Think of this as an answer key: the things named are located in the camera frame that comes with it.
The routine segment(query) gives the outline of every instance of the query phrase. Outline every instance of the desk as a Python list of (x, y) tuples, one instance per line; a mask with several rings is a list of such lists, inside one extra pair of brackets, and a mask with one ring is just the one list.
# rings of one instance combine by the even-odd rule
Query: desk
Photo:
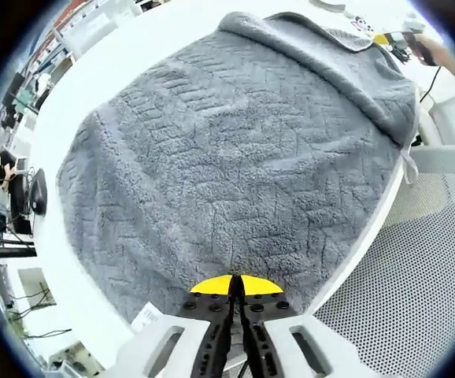
[[(356, 32), (345, 17), (317, 9), (306, 0), (175, 0), (128, 21), (87, 51), (57, 83), (37, 118), (31, 166), (45, 172), (48, 206), (45, 217), (35, 218), (35, 248), (59, 310), (76, 337), (106, 368), (113, 365), (118, 348), (134, 332), (85, 272), (68, 243), (56, 186), (58, 169), (78, 126), (94, 108), (161, 59), (215, 31), (223, 16), (232, 11), (259, 17), (295, 11), (323, 26)], [(143, 35), (156, 38), (148, 38), (144, 44)]]

